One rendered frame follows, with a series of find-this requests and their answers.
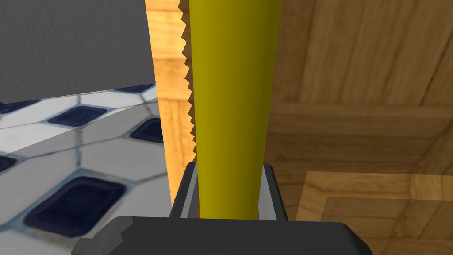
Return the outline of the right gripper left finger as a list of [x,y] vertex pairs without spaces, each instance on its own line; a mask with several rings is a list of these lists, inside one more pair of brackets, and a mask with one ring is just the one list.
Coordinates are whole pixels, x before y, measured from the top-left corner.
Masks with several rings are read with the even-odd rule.
[[199,218],[199,181],[196,162],[189,162],[185,168],[169,217]]

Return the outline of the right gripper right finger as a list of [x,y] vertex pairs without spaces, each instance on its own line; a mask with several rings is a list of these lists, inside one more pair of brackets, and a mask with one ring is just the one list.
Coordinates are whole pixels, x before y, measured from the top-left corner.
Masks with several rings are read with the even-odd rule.
[[288,220],[273,168],[269,164],[264,164],[262,168],[258,214],[260,220]]

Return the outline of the yellow bar handle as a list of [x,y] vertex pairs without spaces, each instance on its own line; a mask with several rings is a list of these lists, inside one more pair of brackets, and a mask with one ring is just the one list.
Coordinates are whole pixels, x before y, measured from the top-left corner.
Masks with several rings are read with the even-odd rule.
[[255,220],[282,0],[189,0],[200,215]]

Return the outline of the wooden cupboard door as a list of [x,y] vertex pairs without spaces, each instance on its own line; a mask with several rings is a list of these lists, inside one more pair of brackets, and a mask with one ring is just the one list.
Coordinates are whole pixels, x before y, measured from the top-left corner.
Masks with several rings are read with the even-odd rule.
[[453,0],[282,0],[265,163],[291,220],[453,255]]

